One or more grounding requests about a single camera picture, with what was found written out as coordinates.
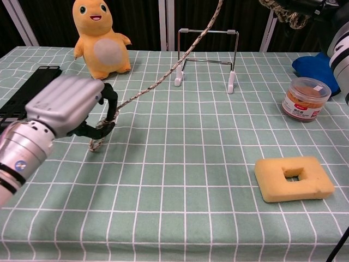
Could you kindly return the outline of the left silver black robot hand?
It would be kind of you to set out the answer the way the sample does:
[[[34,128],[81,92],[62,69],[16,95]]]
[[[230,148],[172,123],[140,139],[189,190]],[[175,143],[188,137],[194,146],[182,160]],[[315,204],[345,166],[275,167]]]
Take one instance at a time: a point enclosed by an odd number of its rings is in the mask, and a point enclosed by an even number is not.
[[[105,126],[96,129],[86,119],[97,103],[109,102]],[[56,138],[76,134],[94,140],[107,136],[113,130],[118,95],[112,86],[101,80],[62,75],[55,78],[32,100],[25,110],[29,120],[46,125]]]

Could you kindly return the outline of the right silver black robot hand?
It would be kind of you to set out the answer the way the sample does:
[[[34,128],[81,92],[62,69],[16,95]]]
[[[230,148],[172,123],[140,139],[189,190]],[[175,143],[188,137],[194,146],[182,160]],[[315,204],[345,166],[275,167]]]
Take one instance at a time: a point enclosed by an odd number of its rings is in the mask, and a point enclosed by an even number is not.
[[[324,5],[322,0],[277,0],[276,2],[287,11],[307,16],[318,15]]]

